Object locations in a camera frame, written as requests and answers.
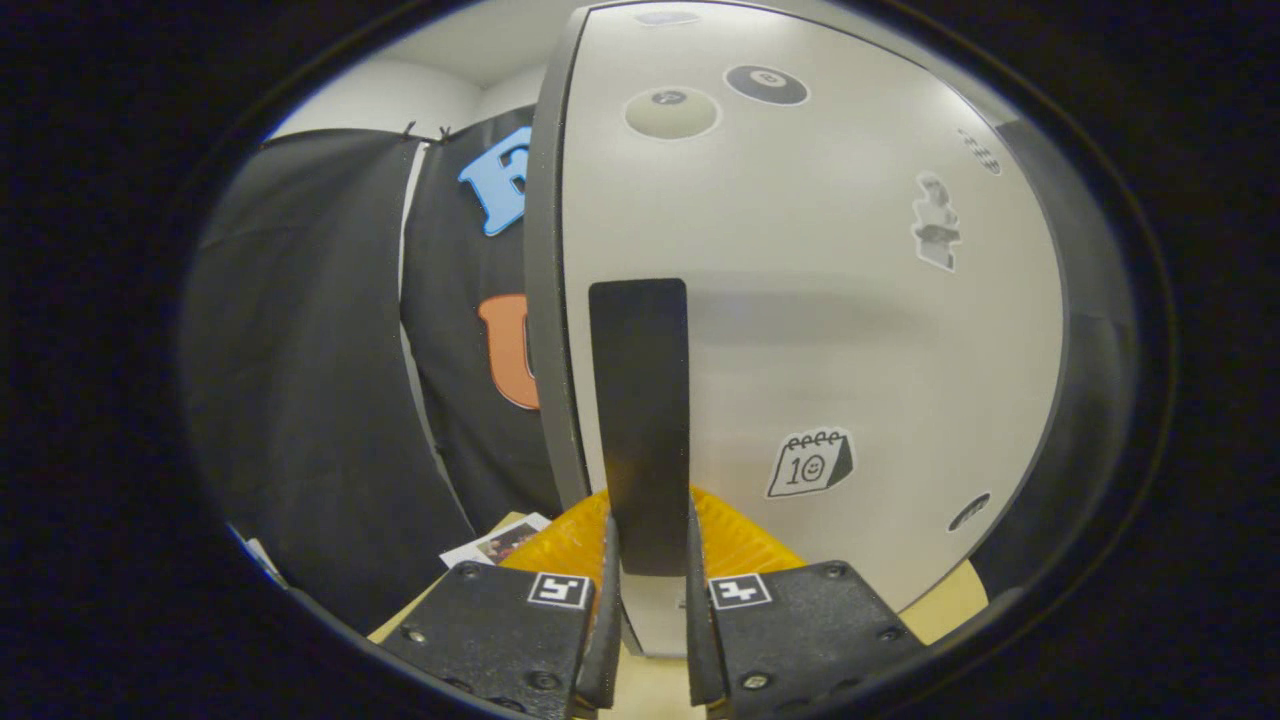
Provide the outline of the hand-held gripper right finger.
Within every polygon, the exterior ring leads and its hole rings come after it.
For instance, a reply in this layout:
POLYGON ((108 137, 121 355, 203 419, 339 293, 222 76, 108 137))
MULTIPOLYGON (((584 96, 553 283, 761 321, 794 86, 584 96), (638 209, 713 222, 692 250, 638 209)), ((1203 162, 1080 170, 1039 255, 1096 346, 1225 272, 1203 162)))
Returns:
POLYGON ((709 719, 855 708, 925 652, 849 562, 805 562, 699 488, 690 493, 687 560, 690 696, 709 719))

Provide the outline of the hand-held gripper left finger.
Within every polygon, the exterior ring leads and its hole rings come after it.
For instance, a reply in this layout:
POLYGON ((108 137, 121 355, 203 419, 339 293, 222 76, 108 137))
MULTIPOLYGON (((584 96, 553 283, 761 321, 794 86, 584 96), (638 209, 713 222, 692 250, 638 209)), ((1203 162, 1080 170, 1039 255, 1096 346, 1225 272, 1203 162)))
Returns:
POLYGON ((594 719, 614 702, 618 544, 607 493, 593 495, 503 562, 456 564, 379 644, 481 708, 594 719))

